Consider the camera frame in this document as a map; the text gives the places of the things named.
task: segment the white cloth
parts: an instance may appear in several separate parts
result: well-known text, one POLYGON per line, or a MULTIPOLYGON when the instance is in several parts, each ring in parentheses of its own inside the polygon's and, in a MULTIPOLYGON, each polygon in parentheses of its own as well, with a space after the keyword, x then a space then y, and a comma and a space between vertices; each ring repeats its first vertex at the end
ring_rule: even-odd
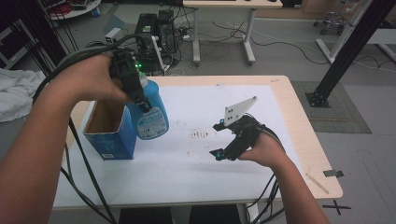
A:
POLYGON ((9 71, 0 68, 0 122, 29 114, 35 90, 44 78, 41 71, 9 71))

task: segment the black tape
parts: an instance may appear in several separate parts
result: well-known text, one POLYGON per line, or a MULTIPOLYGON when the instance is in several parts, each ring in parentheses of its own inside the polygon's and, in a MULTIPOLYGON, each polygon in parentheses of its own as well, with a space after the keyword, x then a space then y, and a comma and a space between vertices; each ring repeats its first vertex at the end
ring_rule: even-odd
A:
POLYGON ((344 173, 342 171, 335 171, 335 170, 323 171, 323 174, 326 177, 335 176, 335 177, 339 178, 339 177, 344 176, 344 173))

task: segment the human hand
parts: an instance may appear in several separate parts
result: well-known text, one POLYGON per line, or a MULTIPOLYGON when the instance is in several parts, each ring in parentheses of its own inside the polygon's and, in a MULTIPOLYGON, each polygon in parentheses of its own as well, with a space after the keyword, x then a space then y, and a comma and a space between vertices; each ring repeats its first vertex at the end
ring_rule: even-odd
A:
POLYGON ((282 146, 273 137, 266 133, 260 133, 255 146, 244 152, 238 160, 255 161, 260 165, 274 169, 287 157, 282 146))
POLYGON ((74 104, 79 101, 101 99, 111 99, 122 103, 129 101, 126 93, 111 80, 110 63, 111 58, 105 54, 75 63, 53 79, 48 89, 61 94, 61 97, 63 95, 70 98, 74 104))

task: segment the white paper sheet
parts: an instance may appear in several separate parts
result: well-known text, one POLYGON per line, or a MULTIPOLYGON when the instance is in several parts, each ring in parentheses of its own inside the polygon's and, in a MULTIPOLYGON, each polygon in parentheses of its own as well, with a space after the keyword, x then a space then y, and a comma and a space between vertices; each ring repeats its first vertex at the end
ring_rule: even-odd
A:
MULTIPOLYGON (((216 161, 209 153, 225 148, 234 139, 231 131, 216 132, 212 128, 223 119, 224 107, 252 96, 257 96, 258 101, 248 113, 279 136, 289 157, 302 170, 271 87, 161 87, 160 95, 170 129, 153 140, 138 139, 132 161, 103 161, 81 134, 91 106, 82 121, 80 139, 108 203, 191 204, 248 202, 258 198, 272 175, 269 168, 251 161, 216 161)), ((100 204, 76 144, 71 158, 77 185, 100 204)), ((54 206, 83 204, 61 177, 54 206)))

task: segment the blue cardboard box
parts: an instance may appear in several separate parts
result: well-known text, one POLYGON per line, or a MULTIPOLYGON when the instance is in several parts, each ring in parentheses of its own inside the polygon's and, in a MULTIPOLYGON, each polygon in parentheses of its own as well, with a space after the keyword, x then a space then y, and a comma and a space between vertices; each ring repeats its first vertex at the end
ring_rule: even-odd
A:
POLYGON ((103 160, 131 160, 136 132, 126 106, 111 100, 96 101, 84 135, 103 160))

